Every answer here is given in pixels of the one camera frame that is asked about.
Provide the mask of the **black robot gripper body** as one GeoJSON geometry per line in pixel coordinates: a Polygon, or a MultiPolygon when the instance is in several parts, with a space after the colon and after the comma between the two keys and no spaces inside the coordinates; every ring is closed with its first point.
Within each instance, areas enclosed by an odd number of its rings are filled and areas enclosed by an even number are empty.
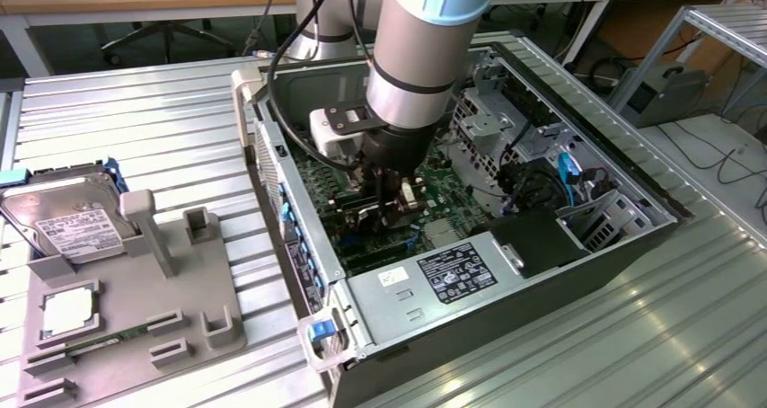
{"type": "Polygon", "coordinates": [[[366,176],[380,169],[400,177],[412,177],[428,154],[432,127],[370,129],[361,136],[361,166],[366,176]]]}

